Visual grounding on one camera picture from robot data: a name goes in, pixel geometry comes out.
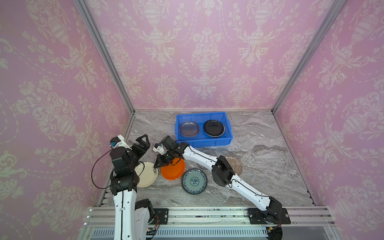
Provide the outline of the pink glass plate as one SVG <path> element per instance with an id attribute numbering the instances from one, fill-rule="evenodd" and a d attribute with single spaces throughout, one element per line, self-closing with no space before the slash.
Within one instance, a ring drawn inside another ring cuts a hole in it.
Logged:
<path id="1" fill-rule="evenodd" d="M 192 138 L 200 133 L 200 126 L 194 121 L 188 121 L 181 123 L 179 132 L 183 137 Z"/>

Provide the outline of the cream plate black brushstroke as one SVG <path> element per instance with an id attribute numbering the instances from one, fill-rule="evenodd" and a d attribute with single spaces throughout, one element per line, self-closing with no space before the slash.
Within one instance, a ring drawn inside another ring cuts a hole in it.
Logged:
<path id="1" fill-rule="evenodd" d="M 149 187 L 157 180 L 158 177 L 158 169 L 155 169 L 154 163 L 151 162 L 140 163 L 136 166 L 135 172 L 140 178 L 137 185 L 138 188 Z"/>

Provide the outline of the orange round plate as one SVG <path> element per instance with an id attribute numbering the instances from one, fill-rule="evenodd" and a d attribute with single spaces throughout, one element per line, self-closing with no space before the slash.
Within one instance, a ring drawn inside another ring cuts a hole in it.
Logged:
<path id="1" fill-rule="evenodd" d="M 186 164 L 184 159 L 178 158 L 174 159 L 171 164 L 161 167 L 161 174 L 166 180 L 176 180 L 180 178 L 186 169 Z"/>

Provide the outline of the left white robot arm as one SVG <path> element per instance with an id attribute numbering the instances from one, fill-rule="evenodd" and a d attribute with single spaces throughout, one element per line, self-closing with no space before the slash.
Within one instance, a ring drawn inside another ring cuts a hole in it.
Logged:
<path id="1" fill-rule="evenodd" d="M 137 201 L 140 177 L 135 168 L 150 148 L 150 142 L 146 134 L 136 141 L 128 146 L 125 138 L 119 135 L 110 140 L 111 149 L 106 152 L 113 164 L 108 188 L 114 195 L 115 240 L 145 240 L 148 224 L 155 216 L 149 199 Z"/>

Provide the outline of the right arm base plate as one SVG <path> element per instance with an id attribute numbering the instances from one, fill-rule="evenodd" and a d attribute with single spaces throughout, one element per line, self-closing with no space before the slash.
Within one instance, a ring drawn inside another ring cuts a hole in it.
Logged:
<path id="1" fill-rule="evenodd" d="M 257 208 L 249 208 L 247 217 L 251 225 L 289 225 L 292 223 L 286 208 L 282 208 L 280 215 L 267 214 Z"/>

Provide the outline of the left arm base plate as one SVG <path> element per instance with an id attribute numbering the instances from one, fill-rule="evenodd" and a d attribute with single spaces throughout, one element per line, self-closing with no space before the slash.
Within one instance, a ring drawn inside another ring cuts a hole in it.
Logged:
<path id="1" fill-rule="evenodd" d="M 148 224 L 154 226 L 156 224 L 167 225 L 169 218 L 168 208 L 155 208 L 153 213 L 150 215 Z"/>

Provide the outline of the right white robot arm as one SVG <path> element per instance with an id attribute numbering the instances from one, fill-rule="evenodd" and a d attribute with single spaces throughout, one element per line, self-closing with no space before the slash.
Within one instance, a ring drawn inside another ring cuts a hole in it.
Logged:
<path id="1" fill-rule="evenodd" d="M 211 171 L 217 185 L 232 189 L 253 203 L 262 212 L 264 219 L 277 225 L 282 222 L 282 204 L 243 181 L 224 156 L 210 156 L 193 148 L 187 142 L 177 142 L 170 136 L 155 144 L 153 151 L 158 154 L 156 168 L 170 165 L 174 159 L 194 162 Z"/>

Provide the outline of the dark glossy round plate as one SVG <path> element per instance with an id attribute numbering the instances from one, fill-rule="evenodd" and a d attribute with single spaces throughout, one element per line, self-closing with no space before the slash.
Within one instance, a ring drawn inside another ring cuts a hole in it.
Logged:
<path id="1" fill-rule="evenodd" d="M 225 126 L 217 120 L 206 121 L 203 125 L 204 132 L 212 138 L 221 137 L 225 133 Z"/>

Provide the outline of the brown glass plate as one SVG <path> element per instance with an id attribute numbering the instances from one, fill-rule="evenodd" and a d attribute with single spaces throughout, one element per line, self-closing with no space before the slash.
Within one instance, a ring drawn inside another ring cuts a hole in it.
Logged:
<path id="1" fill-rule="evenodd" d="M 235 157 L 226 157 L 227 161 L 231 165 L 233 171 L 240 176 L 243 171 L 243 163 L 241 160 L 235 158 Z"/>

